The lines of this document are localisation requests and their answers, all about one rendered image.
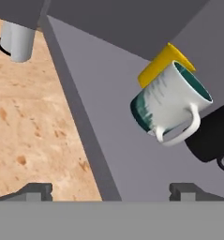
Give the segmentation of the pale grey mug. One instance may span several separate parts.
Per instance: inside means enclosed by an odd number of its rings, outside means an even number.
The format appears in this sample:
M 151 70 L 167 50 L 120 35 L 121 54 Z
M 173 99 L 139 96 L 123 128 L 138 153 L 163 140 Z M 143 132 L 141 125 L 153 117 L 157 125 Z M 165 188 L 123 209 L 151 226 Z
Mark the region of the pale grey mug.
M 3 21 L 0 37 L 0 50 L 13 62 L 23 63 L 31 58 L 35 30 L 14 22 Z

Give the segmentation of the black mug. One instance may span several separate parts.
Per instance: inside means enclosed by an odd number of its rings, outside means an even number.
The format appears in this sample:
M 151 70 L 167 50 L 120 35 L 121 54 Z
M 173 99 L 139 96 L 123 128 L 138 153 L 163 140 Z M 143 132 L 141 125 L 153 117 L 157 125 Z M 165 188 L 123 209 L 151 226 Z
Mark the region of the black mug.
M 198 130 L 185 143 L 199 161 L 216 160 L 224 171 L 224 105 L 203 117 Z

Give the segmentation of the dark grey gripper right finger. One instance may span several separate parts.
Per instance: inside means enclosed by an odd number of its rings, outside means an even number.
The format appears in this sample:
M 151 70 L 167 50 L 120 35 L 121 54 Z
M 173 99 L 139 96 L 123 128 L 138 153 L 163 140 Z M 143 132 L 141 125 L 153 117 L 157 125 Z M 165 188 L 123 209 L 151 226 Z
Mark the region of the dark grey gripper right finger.
M 194 183 L 170 183 L 171 202 L 224 202 L 224 197 L 205 192 Z

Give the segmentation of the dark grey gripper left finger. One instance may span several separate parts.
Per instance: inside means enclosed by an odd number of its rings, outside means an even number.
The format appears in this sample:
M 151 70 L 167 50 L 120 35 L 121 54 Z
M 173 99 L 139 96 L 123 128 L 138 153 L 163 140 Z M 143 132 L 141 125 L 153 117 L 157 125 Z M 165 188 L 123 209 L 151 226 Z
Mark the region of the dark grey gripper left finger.
M 28 183 L 16 192 L 0 196 L 0 201 L 51 202 L 52 183 Z

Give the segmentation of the yellow mug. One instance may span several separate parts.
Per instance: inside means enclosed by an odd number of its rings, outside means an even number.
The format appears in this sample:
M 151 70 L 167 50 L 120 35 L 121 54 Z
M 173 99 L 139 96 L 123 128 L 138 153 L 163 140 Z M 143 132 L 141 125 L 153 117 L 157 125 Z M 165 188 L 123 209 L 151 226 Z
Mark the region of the yellow mug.
M 196 70 L 192 63 L 174 45 L 168 42 L 160 53 L 139 74 L 138 82 L 140 87 L 144 88 L 147 86 L 173 60 L 178 61 L 190 71 Z

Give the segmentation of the white and teal mug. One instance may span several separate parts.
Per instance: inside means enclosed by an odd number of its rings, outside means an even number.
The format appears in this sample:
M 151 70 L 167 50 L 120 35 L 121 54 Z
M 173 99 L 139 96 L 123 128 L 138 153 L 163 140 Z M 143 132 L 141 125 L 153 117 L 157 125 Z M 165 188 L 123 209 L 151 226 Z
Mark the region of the white and teal mug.
M 200 111 L 213 103 L 201 82 L 173 60 L 132 99 L 130 110 L 138 125 L 166 146 L 178 144 L 200 124 Z

